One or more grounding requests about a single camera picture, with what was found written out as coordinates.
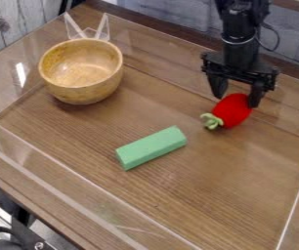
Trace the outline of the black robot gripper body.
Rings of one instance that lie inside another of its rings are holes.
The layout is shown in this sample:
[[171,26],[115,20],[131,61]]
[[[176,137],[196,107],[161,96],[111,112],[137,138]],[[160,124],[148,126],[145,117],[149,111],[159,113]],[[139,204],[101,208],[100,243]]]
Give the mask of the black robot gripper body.
[[275,89],[279,70],[260,58],[260,44],[256,39],[244,44],[223,45],[217,52],[203,52],[203,72],[228,80],[253,85],[257,80],[265,84],[264,91]]

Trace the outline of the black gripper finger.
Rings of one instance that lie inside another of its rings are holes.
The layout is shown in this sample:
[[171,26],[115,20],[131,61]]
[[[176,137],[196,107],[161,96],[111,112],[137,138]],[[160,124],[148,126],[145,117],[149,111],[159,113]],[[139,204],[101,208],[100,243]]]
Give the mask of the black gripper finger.
[[228,79],[221,76],[209,75],[208,80],[213,96],[221,99],[228,88]]
[[261,102],[264,96],[265,84],[263,81],[256,81],[251,88],[251,93],[248,96],[248,106],[249,108],[256,108]]

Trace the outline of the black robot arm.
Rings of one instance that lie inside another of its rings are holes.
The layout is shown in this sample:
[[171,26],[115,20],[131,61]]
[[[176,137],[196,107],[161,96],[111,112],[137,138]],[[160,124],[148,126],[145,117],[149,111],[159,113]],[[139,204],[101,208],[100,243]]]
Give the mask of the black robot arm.
[[279,75],[279,69],[260,56],[261,28],[276,33],[265,23],[269,5],[269,0],[215,0],[223,22],[223,50],[201,54],[213,96],[223,98],[229,80],[249,84],[248,107],[257,107],[265,93],[275,90]]

